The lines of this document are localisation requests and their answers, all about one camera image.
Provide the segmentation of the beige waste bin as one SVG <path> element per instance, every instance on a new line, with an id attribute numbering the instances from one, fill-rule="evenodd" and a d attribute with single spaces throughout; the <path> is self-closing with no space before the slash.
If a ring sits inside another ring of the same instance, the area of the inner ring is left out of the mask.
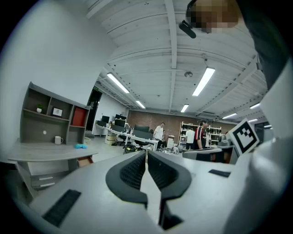
<path id="1" fill-rule="evenodd" d="M 107 145 L 112 145 L 116 142 L 116 137 L 117 135 L 113 132 L 108 132 L 106 138 L 105 138 L 105 143 Z"/>

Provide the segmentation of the black office chair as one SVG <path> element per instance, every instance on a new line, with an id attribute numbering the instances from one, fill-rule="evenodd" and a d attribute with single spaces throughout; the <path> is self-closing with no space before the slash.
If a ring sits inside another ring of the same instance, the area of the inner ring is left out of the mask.
<path id="1" fill-rule="evenodd" d="M 140 150 L 140 151 L 146 151 L 146 149 L 144 148 L 144 146 L 148 146 L 149 143 L 148 142 L 142 142 L 142 141 L 139 141 L 139 140 L 135 140 L 134 141 L 139 147 L 137 147 L 136 149 L 137 150 Z"/>

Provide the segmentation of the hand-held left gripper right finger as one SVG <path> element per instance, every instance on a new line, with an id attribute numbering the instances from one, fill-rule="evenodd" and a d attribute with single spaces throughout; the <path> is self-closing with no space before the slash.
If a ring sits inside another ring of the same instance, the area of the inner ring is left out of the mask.
<path id="1" fill-rule="evenodd" d="M 161 192 L 159 223 L 148 234 L 228 234 L 239 197 L 239 165 L 149 152 L 148 171 Z"/>

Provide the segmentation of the grey wooden desk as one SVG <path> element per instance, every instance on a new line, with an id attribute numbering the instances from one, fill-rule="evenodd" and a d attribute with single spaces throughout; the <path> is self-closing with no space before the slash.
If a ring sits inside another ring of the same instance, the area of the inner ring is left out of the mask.
<path id="1" fill-rule="evenodd" d="M 7 155 L 8 162 L 14 165 L 14 170 L 10 170 L 5 177 L 10 194 L 24 203 L 30 203 L 45 190 L 37 191 L 32 188 L 31 175 L 46 175 L 68 170 L 73 172 L 79 169 L 78 158 L 98 153 L 96 146 L 90 144 L 87 147 L 88 149 L 76 149 L 74 144 L 16 141 Z"/>

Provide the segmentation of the wooden drawer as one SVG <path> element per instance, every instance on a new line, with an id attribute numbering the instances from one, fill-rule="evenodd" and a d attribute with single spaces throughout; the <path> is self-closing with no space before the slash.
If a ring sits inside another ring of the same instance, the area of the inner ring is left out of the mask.
<path id="1" fill-rule="evenodd" d="M 85 156 L 77 159 L 78 167 L 84 167 L 93 163 L 92 156 Z"/>

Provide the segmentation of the black door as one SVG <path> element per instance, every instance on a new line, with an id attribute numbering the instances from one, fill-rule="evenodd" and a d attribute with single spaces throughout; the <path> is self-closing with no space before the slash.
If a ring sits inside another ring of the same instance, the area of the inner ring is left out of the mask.
<path id="1" fill-rule="evenodd" d="M 90 106 L 90 112 L 88 115 L 87 126 L 86 126 L 87 131 L 91 132 L 93 129 L 94 120 L 95 120 L 95 116 L 96 116 L 101 95 L 102 93 L 100 91 L 92 89 L 92 92 L 90 94 L 90 97 L 87 103 L 87 105 Z"/>

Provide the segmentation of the grey desk pedestal cabinet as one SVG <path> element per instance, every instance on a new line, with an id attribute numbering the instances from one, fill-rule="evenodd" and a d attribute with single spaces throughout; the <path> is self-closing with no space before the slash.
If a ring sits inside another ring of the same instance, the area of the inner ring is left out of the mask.
<path id="1" fill-rule="evenodd" d="M 31 179 L 31 186 L 34 190 L 44 190 L 47 187 L 53 186 L 62 180 L 64 177 L 69 175 L 71 172 L 63 171 L 58 173 L 46 174 L 46 175 L 32 175 L 30 176 Z"/>

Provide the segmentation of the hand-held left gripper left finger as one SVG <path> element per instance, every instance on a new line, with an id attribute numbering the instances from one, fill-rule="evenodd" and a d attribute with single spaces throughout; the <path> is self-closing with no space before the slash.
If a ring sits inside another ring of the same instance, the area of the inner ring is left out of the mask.
<path id="1" fill-rule="evenodd" d="M 30 208 L 61 234 L 158 234 L 140 191 L 145 153 L 77 169 L 33 200 Z"/>

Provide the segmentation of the white storage rack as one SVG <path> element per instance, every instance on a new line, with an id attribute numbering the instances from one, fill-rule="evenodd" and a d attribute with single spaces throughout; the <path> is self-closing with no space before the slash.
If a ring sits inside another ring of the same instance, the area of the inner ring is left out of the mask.
<path id="1" fill-rule="evenodd" d="M 180 123 L 180 128 L 179 128 L 179 136 L 178 136 L 178 145 L 181 145 L 185 148 L 186 142 L 186 132 L 188 131 L 188 128 L 193 128 L 196 130 L 196 128 L 199 127 L 199 125 L 194 125 L 192 123 Z M 207 127 L 209 129 L 209 133 L 206 133 L 204 136 L 204 139 L 206 140 L 206 146 L 209 147 L 216 147 L 218 143 L 218 138 L 222 134 L 222 128 L 214 128 L 211 127 L 210 125 Z"/>

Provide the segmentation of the grey desk shelf hutch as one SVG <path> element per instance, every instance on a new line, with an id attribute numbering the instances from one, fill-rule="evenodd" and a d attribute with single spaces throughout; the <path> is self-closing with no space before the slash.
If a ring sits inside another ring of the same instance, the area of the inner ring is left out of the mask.
<path id="1" fill-rule="evenodd" d="M 37 112 L 37 104 L 43 106 Z M 52 108 L 63 110 L 62 118 L 51 115 Z M 90 107 L 72 101 L 30 82 L 22 105 L 20 141 L 22 143 L 54 143 L 55 136 L 62 144 L 82 144 Z"/>

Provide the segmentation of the white office desk row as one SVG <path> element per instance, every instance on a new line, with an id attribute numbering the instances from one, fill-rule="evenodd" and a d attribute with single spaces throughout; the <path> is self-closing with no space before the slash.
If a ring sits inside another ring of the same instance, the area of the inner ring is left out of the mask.
<path id="1" fill-rule="evenodd" d="M 128 142 L 128 139 L 131 139 L 131 142 L 134 142 L 135 140 L 138 140 L 138 141 L 141 141 L 141 142 L 147 142 L 149 144 L 153 144 L 153 148 L 152 150 L 153 151 L 156 151 L 157 150 L 157 144 L 158 144 L 158 140 L 153 140 L 153 139 L 150 139 L 150 137 L 147 137 L 147 138 L 141 138 L 139 137 L 139 135 L 133 135 L 133 134 L 129 134 L 129 133 L 123 133 L 123 132 L 118 132 L 118 131 L 115 131 L 111 128 L 108 128 L 108 127 L 103 127 L 103 126 L 100 126 L 100 125 L 95 125 L 96 128 L 99 128 L 99 129 L 102 129 L 102 130 L 106 130 L 106 138 L 109 134 L 109 132 L 112 132 L 116 135 L 124 135 L 126 136 L 126 142 Z"/>

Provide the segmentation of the person's black clothing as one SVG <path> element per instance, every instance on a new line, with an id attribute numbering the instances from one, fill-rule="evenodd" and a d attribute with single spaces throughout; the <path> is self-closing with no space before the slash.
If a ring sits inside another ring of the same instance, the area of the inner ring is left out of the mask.
<path id="1" fill-rule="evenodd" d="M 264 6 L 265 1 L 236 0 L 236 2 L 254 41 L 267 89 L 270 90 L 288 61 L 289 48 L 269 17 L 268 8 Z"/>

